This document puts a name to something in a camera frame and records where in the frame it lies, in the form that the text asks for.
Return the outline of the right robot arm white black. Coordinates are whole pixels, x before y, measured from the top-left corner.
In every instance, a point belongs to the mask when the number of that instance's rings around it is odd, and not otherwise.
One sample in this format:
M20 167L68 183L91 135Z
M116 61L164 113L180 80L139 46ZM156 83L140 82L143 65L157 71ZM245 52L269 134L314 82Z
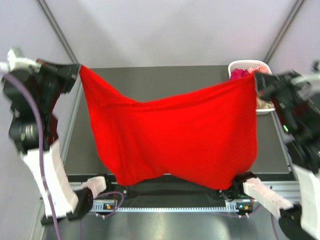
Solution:
M320 94L313 90L320 74L300 75L289 71L280 75L255 72L258 98L272 102L283 130L292 135L288 144L300 191L300 203L283 198L253 173L237 175L234 194L253 198L277 220L290 240L320 238Z

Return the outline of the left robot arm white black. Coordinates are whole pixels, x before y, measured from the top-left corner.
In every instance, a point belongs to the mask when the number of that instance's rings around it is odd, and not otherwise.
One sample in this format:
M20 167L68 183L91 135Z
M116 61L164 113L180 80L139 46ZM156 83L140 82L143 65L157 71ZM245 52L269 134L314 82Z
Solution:
M94 199L98 195L109 198L114 187L97 176L73 190L61 160L58 119L53 110L60 95L73 88L81 65L9 57L0 67L5 71L2 92L10 100L13 114L8 135L42 196L45 212L41 223L82 219Z

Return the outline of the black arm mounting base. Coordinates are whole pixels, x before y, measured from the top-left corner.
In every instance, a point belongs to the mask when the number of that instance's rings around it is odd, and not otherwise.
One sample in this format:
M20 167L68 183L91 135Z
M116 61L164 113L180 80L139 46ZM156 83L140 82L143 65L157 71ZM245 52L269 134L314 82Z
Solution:
M211 208L225 207L235 204L237 210L252 210L255 200L241 194L237 188L214 190L196 183L165 174L155 179L144 180L132 186L120 185L114 174L98 175L106 181L106 193L115 191L108 196L99 196L98 200L110 200L111 210L116 206L122 208Z

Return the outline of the red t shirt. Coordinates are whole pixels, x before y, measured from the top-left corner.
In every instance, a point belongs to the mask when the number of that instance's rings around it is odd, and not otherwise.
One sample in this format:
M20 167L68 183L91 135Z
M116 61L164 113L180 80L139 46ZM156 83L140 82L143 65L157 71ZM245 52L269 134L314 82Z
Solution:
M171 174L225 190L257 158L253 75L146 102L79 75L98 156L122 186Z

